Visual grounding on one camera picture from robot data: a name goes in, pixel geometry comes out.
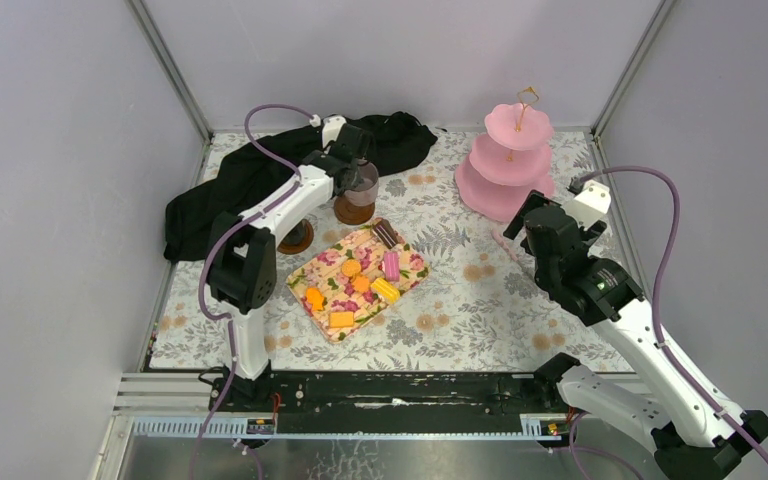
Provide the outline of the pink-handled metal tongs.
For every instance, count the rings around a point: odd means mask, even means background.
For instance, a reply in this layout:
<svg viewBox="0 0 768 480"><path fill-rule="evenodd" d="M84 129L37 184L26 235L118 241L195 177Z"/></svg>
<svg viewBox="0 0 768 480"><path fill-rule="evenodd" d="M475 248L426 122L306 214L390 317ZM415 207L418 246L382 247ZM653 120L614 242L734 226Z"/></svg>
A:
<svg viewBox="0 0 768 480"><path fill-rule="evenodd" d="M496 244L506 253L512 262L516 263L523 269L531 265L530 261L526 258L523 249L517 245L513 240L506 238L502 231L499 229L493 229L491 236Z"/></svg>

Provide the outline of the white paper cup black base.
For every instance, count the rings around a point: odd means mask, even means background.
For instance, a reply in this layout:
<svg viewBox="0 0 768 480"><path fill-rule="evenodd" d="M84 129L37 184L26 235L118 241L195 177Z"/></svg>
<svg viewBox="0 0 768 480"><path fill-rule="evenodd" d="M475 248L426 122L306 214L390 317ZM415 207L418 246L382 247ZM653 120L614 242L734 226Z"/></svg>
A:
<svg viewBox="0 0 768 480"><path fill-rule="evenodd" d="M292 247L309 245L313 239L313 226L309 220L303 219L285 236L283 242Z"/></svg>

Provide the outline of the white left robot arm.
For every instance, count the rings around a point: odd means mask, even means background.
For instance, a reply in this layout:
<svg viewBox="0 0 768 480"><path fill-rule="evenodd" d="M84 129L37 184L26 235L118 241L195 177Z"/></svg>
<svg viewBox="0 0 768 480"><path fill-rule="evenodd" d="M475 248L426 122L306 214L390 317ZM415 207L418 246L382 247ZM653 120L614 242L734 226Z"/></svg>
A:
<svg viewBox="0 0 768 480"><path fill-rule="evenodd" d="M342 117L325 120L322 147L291 168L290 178L255 206L226 214L213 226L213 241L199 278L202 314L224 325L232 398L248 411L269 401L259 377L269 365L264 308L277 286L277 247L315 208L359 186L371 133Z"/></svg>

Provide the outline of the pink three-tier cake stand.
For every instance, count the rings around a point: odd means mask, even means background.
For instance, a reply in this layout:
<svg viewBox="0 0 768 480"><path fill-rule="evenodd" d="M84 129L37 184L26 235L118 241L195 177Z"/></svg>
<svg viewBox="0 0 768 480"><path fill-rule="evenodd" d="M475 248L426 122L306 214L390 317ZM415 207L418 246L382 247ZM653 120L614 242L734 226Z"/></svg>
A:
<svg viewBox="0 0 768 480"><path fill-rule="evenodd" d="M533 190L551 196L554 128L535 108L537 90L528 86L517 101L496 105L485 117L485 132L454 173L458 193L469 209L497 222L510 221Z"/></svg>

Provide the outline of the purple mug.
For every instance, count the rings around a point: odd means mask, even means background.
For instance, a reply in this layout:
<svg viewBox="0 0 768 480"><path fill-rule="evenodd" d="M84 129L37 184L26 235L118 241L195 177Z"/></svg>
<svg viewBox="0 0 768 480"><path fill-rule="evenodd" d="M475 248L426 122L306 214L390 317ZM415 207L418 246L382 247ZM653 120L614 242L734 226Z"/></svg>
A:
<svg viewBox="0 0 768 480"><path fill-rule="evenodd" d="M353 180L351 187L344 192L343 196L351 205L366 207L375 202L378 190L378 169L373 163L365 162L358 166L356 178Z"/></svg>

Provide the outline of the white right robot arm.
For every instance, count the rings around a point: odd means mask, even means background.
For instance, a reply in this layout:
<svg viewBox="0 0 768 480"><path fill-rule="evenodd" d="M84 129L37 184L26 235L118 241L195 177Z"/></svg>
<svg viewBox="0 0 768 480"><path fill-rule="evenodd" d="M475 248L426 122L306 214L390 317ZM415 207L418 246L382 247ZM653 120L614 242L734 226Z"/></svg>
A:
<svg viewBox="0 0 768 480"><path fill-rule="evenodd" d="M725 479L768 438L768 416L719 390L663 328L652 304L617 262L590 254L605 231L606 192L590 189L565 205L531 191L504 231L535 261L536 285L610 343L649 388L646 398L600 377L568 354L535 372L535 402L591 413L649 451L669 479Z"/></svg>

